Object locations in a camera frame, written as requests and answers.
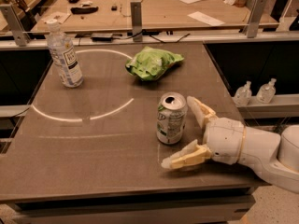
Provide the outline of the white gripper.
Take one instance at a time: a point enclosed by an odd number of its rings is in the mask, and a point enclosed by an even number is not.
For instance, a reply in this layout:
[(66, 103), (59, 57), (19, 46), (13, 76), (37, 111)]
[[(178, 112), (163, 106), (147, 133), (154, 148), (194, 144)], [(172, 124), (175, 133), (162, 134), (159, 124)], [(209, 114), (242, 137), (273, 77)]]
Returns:
[(218, 118), (216, 112), (192, 96), (187, 97), (187, 105), (204, 133), (205, 145), (191, 141), (181, 151), (163, 159), (164, 169), (176, 170), (201, 164), (210, 158), (226, 164), (237, 163), (245, 126), (238, 120)]

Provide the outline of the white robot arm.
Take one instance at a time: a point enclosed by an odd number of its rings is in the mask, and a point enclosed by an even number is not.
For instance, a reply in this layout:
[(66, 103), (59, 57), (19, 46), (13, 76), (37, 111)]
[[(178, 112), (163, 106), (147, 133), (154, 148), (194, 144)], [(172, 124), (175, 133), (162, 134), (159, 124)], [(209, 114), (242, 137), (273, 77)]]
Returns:
[(299, 193), (299, 126), (272, 133), (219, 118), (216, 112), (194, 97), (187, 104), (204, 132), (203, 143), (190, 142), (162, 161), (165, 169), (194, 166), (207, 160), (249, 167), (263, 181)]

